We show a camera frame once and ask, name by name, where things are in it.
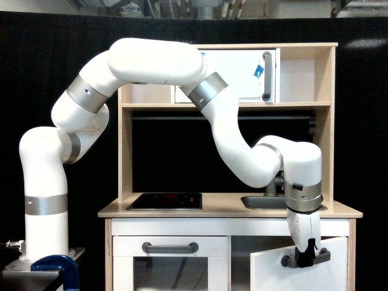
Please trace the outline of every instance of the metal sink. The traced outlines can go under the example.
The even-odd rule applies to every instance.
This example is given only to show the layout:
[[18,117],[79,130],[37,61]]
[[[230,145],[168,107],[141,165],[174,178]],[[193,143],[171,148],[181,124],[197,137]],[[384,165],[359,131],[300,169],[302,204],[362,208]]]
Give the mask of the metal sink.
[[[284,196],[265,197],[265,196],[245,196],[241,198],[242,203],[248,209],[255,210],[285,210],[286,199]],[[319,210],[326,210],[327,207],[321,205]]]

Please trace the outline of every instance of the stove top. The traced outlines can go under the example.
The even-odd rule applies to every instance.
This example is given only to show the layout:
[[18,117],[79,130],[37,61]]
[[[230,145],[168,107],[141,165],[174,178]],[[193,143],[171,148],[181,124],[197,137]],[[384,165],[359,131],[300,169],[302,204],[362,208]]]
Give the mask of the stove top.
[[143,193],[127,210],[201,210],[201,193]]

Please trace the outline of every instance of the wooden countertop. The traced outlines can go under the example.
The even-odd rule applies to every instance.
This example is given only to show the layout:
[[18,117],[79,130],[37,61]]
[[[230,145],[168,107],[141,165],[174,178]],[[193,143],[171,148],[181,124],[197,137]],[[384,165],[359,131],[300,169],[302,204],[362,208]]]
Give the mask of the wooden countertop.
[[[285,218],[285,210],[247,209],[241,197],[259,196],[257,193],[203,193],[202,210],[126,210],[141,193],[123,202],[114,200],[98,212],[102,218]],[[327,210],[320,211],[321,218],[362,218],[363,214],[337,201],[322,203]]]

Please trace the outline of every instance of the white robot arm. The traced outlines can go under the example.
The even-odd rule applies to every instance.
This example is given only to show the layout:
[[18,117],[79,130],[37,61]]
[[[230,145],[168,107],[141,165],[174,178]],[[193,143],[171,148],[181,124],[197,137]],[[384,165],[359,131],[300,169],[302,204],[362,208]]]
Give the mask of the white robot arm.
[[[68,252],[62,164],[79,160],[97,140],[109,119],[105,102],[127,83],[180,86],[209,120],[222,160],[247,185],[264,187],[284,170],[291,236],[301,253],[319,248],[320,149],[277,136],[266,136],[250,148],[238,128],[238,96],[196,48],[179,42],[121,39],[86,64],[58,99],[52,110],[56,128],[32,129],[21,139],[29,260]],[[47,247],[42,241],[53,243]]]

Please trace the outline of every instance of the blue sticker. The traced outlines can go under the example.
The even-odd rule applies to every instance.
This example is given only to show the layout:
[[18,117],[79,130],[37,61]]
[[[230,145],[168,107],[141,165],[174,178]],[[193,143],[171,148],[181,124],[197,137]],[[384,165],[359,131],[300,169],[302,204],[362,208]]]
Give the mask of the blue sticker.
[[264,68],[261,67],[260,65],[257,66],[257,69],[255,71],[255,73],[253,74],[254,76],[256,76],[257,78],[260,78],[261,77],[261,74],[264,72]]

